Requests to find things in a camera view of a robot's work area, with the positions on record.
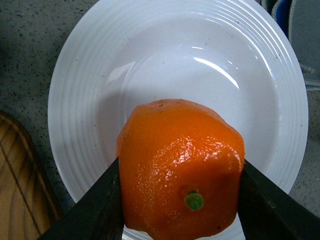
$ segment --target white plate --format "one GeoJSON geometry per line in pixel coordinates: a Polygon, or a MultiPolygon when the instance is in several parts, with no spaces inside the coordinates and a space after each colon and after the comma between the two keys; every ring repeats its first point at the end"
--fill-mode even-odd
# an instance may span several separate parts
{"type": "MultiPolygon", "coordinates": [[[[52,152],[76,202],[115,159],[133,108],[163,98],[214,109],[242,134],[246,159],[289,192],[308,105],[271,16],[254,0],[100,0],[63,46],[49,93],[52,152]]],[[[125,229],[123,239],[149,238],[125,229]]],[[[208,239],[244,239],[239,219],[208,239]]]]}

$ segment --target fruit stem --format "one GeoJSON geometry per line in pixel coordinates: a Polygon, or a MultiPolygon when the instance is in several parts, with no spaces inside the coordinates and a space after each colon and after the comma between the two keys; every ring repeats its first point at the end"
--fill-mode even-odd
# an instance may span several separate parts
{"type": "Polygon", "coordinates": [[[184,198],[184,204],[192,211],[197,211],[203,208],[205,200],[197,191],[190,191],[184,198]]]}

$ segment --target countertop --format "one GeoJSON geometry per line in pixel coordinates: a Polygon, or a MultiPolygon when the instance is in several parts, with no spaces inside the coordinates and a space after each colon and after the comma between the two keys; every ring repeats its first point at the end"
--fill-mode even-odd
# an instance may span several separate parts
{"type": "MultiPolygon", "coordinates": [[[[68,35],[96,2],[0,0],[0,111],[21,122],[30,134],[64,213],[74,202],[60,178],[51,152],[48,94],[56,61],[68,35]]],[[[300,17],[309,26],[307,13],[300,17]]],[[[316,55],[312,47],[320,49],[320,41],[314,40],[311,50],[299,47],[299,43],[306,41],[305,35],[295,34],[293,41],[298,60],[309,61],[309,66],[314,64],[310,59],[319,58],[319,54],[316,55]]],[[[312,77],[320,79],[319,72],[314,71],[312,77]]],[[[306,150],[289,194],[320,217],[320,91],[308,91],[307,98],[306,150]]]]}

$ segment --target wooden cutting board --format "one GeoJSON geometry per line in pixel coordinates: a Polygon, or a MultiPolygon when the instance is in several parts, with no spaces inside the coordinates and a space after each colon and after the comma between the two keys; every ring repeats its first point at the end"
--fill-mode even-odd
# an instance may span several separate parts
{"type": "Polygon", "coordinates": [[[0,240],[35,240],[62,215],[28,133],[0,112],[0,240]]]}

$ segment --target granite countertop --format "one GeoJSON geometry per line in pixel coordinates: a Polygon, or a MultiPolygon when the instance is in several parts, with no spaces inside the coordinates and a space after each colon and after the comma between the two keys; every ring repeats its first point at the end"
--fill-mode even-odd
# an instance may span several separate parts
{"type": "MultiPolygon", "coordinates": [[[[65,213],[74,202],[51,152],[48,94],[55,63],[68,35],[96,2],[0,0],[0,111],[16,118],[29,132],[65,213]]],[[[293,49],[298,59],[309,59],[303,49],[293,49]]],[[[320,217],[320,91],[308,91],[307,97],[306,151],[289,194],[320,217]]]]}

